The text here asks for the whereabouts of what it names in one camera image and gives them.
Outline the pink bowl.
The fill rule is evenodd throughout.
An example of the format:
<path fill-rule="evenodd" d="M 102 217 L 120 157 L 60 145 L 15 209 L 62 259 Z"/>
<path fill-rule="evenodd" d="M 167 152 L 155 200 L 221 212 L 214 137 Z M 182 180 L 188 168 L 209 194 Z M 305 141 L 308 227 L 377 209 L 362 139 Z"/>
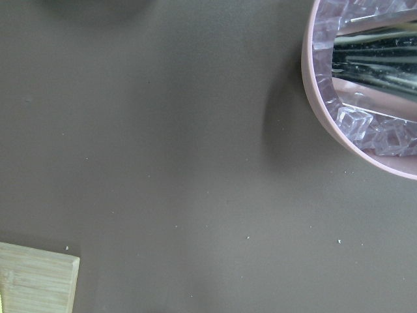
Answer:
<path fill-rule="evenodd" d="M 309 14 L 308 22 L 304 31 L 301 53 L 302 82 L 306 96 L 316 118 L 324 129 L 341 146 L 349 152 L 364 159 L 373 166 L 396 176 L 416 180 L 416 157 L 376 156 L 373 152 L 364 152 L 357 148 L 336 126 L 330 113 L 325 106 L 320 89 L 315 77 L 313 62 L 313 33 L 317 12 L 321 5 L 320 1 L 314 1 Z"/>

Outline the steel ice scoop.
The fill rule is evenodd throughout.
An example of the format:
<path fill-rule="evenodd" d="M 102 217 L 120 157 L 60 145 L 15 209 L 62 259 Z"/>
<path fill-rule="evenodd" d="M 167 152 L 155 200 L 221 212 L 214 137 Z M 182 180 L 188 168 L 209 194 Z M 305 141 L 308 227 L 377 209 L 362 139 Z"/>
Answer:
<path fill-rule="evenodd" d="M 338 31 L 332 83 L 342 103 L 416 121 L 416 10 L 351 18 Z"/>

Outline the bamboo cutting board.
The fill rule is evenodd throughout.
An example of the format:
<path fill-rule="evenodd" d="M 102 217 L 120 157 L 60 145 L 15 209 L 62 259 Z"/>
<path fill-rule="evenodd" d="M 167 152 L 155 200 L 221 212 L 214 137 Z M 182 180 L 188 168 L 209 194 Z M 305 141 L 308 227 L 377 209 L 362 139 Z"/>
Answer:
<path fill-rule="evenodd" d="M 72 312 L 80 258 L 1 243 L 2 312 Z"/>

